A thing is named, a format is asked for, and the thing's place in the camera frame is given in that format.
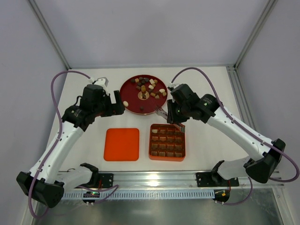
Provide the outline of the silver metal tongs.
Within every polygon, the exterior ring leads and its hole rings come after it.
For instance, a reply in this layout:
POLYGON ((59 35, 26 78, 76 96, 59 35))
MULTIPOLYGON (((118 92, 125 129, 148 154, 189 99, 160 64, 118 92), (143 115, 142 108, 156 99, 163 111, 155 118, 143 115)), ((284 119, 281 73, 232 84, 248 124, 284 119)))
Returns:
POLYGON ((162 107, 155 106, 155 113, 161 117, 163 117, 167 123, 176 127, 181 133, 185 133, 185 126, 181 123, 174 123, 171 121, 171 116, 168 112, 166 112, 162 107))

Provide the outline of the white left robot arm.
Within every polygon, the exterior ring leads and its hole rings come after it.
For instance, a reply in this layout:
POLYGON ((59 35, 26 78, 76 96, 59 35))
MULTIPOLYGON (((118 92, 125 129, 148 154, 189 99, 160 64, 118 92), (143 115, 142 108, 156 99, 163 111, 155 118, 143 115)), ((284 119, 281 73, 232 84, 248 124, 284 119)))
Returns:
POLYGON ((88 84, 75 105, 59 117, 60 128, 42 157, 29 172, 20 172, 17 183, 29 199, 55 207, 65 192, 84 185, 91 188, 99 181, 99 170, 88 163, 80 164, 73 171, 59 177, 58 172, 70 150, 95 118, 122 115, 125 107, 120 91, 114 91, 115 103, 101 85, 88 84))

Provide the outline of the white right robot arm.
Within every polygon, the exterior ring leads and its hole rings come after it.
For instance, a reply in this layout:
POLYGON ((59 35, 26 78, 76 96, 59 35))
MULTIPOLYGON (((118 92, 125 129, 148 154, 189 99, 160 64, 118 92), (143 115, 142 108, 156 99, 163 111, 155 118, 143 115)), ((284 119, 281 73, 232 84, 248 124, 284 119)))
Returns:
POLYGON ((285 143, 258 134, 248 125, 228 113, 211 94, 203 97, 191 90, 187 84, 169 87, 172 99, 167 101, 167 122, 180 124, 192 118, 219 130, 236 144, 248 156, 233 161, 219 161, 212 169, 211 176, 216 183, 222 179, 248 176, 259 183, 266 183, 281 160, 280 153, 273 147, 284 151, 285 143))

